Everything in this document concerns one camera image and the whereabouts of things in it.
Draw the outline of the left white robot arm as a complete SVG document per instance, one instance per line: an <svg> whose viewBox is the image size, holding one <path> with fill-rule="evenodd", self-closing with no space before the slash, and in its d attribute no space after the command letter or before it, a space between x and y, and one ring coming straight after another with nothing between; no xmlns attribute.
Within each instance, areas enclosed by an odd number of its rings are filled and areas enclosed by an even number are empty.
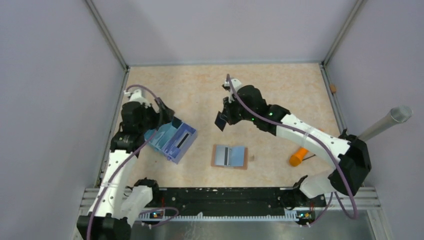
<svg viewBox="0 0 424 240"><path fill-rule="evenodd" d="M122 105L121 122L110 142L97 196L88 213L77 219L76 227L84 240L128 240L142 208L160 202L159 191L145 185L136 186L127 199L124 192L141 149L150 141L145 133L155 133L170 123L175 112L155 96L156 111L141 90L127 91L125 96L128 102Z"/></svg>

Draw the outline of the light blue card box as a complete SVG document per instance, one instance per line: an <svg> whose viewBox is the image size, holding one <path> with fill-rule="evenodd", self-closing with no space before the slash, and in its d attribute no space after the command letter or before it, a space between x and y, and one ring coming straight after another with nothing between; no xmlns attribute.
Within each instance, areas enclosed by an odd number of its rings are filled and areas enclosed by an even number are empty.
<svg viewBox="0 0 424 240"><path fill-rule="evenodd" d="M174 119L172 122L162 125L154 135L154 137L148 142L148 145L154 148L155 151L166 155L165 147L168 142L176 134L178 128L182 125L182 121Z"/></svg>

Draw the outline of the purple blue card box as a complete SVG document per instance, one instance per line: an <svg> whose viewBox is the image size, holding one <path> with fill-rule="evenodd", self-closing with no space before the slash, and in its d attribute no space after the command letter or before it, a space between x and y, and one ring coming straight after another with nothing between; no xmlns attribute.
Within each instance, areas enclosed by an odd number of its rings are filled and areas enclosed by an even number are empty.
<svg viewBox="0 0 424 240"><path fill-rule="evenodd" d="M168 140L162 147L162 153L168 161L178 164L198 136L195 128L182 122L178 128L167 132Z"/></svg>

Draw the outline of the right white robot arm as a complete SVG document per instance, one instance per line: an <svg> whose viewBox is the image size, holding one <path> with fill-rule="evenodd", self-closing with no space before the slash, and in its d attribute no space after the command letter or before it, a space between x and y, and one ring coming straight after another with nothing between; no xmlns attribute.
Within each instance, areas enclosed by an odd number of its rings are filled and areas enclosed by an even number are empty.
<svg viewBox="0 0 424 240"><path fill-rule="evenodd" d="M222 87L229 92L217 119L235 125L252 122L259 130L292 141L331 165L331 170L304 176L293 200L307 206L318 195L339 192L355 196L372 169L367 144L354 135L334 137L297 118L288 109L268 104L259 89L228 76Z"/></svg>

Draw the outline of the black credit card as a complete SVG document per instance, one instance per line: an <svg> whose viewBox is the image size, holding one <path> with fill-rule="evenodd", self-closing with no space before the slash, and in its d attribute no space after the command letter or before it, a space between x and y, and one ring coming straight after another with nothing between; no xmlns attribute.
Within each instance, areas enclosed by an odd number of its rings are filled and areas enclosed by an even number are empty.
<svg viewBox="0 0 424 240"><path fill-rule="evenodd" d="M227 125L227 121L223 117L225 117L225 115L223 116L222 113L220 111L218 111L218 113L216 115L216 118L215 118L215 121L214 121L214 124L222 132L224 131L224 129L225 129L226 125Z"/></svg>

